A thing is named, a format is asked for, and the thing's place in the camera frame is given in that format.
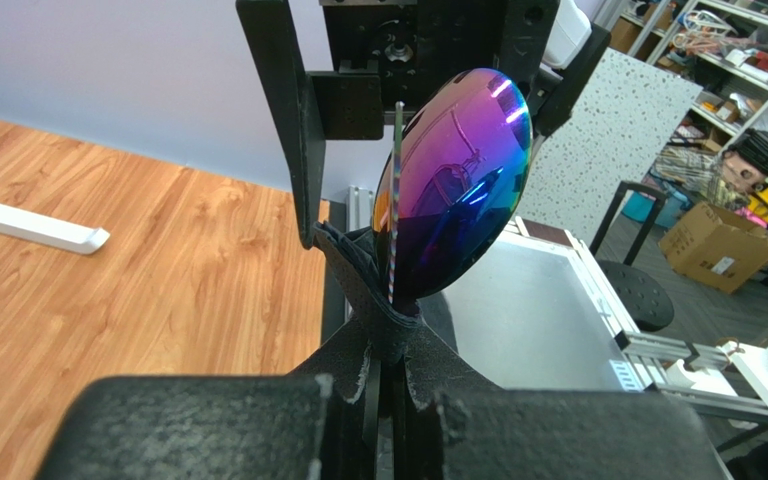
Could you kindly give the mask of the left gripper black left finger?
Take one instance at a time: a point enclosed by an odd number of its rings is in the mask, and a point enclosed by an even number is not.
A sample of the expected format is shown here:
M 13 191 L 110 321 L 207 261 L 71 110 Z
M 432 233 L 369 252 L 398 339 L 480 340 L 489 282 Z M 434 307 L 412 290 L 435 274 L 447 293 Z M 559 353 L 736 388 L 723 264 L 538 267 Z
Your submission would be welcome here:
M 358 479 L 371 347 L 338 332 L 279 376 L 112 376 L 67 409 L 40 479 Z

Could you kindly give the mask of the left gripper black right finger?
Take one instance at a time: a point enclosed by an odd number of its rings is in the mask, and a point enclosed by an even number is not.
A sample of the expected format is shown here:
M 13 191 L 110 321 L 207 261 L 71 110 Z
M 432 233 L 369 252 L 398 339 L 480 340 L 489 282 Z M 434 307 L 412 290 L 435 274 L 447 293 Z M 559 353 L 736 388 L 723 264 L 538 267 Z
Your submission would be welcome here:
M 403 357 L 400 479 L 722 479 L 697 413 L 655 392 L 505 390 L 426 326 Z

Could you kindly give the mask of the black paper napkin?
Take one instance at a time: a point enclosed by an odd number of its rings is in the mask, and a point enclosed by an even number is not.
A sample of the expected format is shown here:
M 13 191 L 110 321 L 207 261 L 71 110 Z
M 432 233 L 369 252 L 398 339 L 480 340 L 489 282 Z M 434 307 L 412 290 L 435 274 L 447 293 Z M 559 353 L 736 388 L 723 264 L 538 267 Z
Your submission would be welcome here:
M 389 300 L 376 261 L 375 233 L 369 227 L 343 233 L 328 222 L 313 230 L 313 243 L 324 253 L 373 350 L 386 364 L 398 363 L 421 326 L 421 312 L 414 300 Z

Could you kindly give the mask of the iridescent spoon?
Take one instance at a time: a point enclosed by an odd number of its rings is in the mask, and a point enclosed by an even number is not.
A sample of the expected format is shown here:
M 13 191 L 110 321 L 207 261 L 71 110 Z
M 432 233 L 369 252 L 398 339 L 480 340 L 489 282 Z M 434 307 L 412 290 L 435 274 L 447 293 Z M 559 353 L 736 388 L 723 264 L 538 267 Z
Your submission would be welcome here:
M 490 68 L 451 78 L 406 122 L 395 300 L 445 289 L 490 248 L 522 196 L 532 140 L 524 96 Z M 386 292 L 391 155 L 370 220 Z

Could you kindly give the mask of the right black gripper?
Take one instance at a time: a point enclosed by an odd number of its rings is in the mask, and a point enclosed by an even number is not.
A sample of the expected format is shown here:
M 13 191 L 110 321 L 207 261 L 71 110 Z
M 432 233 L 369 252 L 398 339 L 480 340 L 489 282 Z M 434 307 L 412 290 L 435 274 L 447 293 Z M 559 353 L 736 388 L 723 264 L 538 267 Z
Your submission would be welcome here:
M 451 78 L 492 68 L 527 99 L 533 133 L 550 137 L 571 118 L 611 38 L 591 24 L 570 65 L 547 72 L 540 66 L 557 1 L 323 1 L 320 6 L 333 71 L 316 79 L 316 99 L 289 3 L 235 2 L 288 167 L 306 249 L 313 247 L 319 219 L 325 136 L 378 140 L 395 102 L 415 113 Z

